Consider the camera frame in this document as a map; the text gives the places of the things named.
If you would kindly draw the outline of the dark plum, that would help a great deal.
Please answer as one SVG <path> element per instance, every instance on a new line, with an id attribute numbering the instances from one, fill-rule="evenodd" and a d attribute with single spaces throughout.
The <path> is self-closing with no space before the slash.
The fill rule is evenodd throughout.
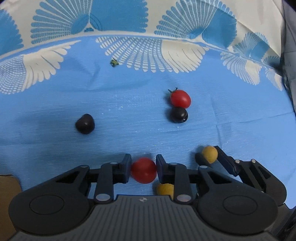
<path id="1" fill-rule="evenodd" d="M 175 123 L 184 123 L 188 119 L 188 112 L 182 107 L 173 107 L 170 110 L 170 119 Z"/>
<path id="2" fill-rule="evenodd" d="M 95 122 L 93 117 L 88 113 L 84 114 L 76 121 L 75 128 L 81 134 L 90 134 L 95 129 Z"/>

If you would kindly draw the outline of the brown cardboard box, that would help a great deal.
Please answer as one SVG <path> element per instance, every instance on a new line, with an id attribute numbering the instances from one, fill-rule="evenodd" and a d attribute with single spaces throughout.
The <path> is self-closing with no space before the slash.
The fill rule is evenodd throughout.
<path id="1" fill-rule="evenodd" d="M 22 191 L 18 179 L 11 175 L 0 177 L 0 237 L 6 241 L 12 237 L 16 230 L 9 217 L 9 205 L 12 199 Z"/>

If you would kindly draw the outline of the blue white patterned cloth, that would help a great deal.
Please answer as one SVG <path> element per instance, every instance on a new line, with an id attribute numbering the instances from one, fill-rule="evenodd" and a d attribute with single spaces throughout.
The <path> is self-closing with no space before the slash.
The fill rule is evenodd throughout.
<path id="1" fill-rule="evenodd" d="M 126 153 L 194 169 L 217 145 L 264 165 L 293 207 L 284 41 L 282 1 L 1 1 L 1 174 L 28 189 Z M 176 88 L 191 97 L 184 123 L 170 119 Z"/>

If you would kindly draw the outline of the white grey crumpled cloth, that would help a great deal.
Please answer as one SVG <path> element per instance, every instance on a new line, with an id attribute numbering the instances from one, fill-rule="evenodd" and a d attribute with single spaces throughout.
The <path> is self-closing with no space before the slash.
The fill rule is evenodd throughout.
<path id="1" fill-rule="evenodd" d="M 295 103 L 295 9 L 282 1 L 285 14 L 285 46 L 283 49 L 283 79 L 285 86 Z"/>

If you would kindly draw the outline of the yellow round fruit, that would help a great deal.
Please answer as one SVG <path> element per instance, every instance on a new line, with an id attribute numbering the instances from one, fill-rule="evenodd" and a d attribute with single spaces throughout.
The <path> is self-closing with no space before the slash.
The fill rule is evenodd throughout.
<path id="1" fill-rule="evenodd" d="M 169 196 L 171 198 L 171 200 L 173 200 L 174 198 L 174 185 L 172 184 L 159 184 L 157 186 L 157 194 L 158 195 L 166 195 Z"/>
<path id="2" fill-rule="evenodd" d="M 218 151 L 213 146 L 206 146 L 202 150 L 202 155 L 208 163 L 212 164 L 218 158 Z"/>

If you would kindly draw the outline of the red cherry tomato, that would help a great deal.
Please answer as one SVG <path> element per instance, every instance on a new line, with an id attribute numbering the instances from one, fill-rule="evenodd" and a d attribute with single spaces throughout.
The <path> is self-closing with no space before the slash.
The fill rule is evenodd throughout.
<path id="1" fill-rule="evenodd" d="M 139 158 L 132 164 L 131 175 L 135 181 L 141 184 L 149 184 L 155 180 L 157 167 L 149 158 Z"/>

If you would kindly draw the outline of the red tomato with stem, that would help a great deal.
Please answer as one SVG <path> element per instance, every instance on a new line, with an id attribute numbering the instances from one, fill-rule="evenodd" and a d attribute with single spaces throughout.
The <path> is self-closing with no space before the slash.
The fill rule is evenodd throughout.
<path id="1" fill-rule="evenodd" d="M 176 88 L 175 90 L 168 90 L 170 92 L 170 102 L 174 107 L 187 109 L 191 105 L 191 97 L 184 90 Z"/>

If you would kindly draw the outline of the small green stem piece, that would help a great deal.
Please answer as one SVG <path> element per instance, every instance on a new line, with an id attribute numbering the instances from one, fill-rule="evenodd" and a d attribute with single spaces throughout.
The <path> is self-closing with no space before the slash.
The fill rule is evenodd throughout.
<path id="1" fill-rule="evenodd" d="M 118 66 L 119 62 L 117 60 L 115 60 L 114 58 L 111 59 L 110 64 L 112 67 Z"/>

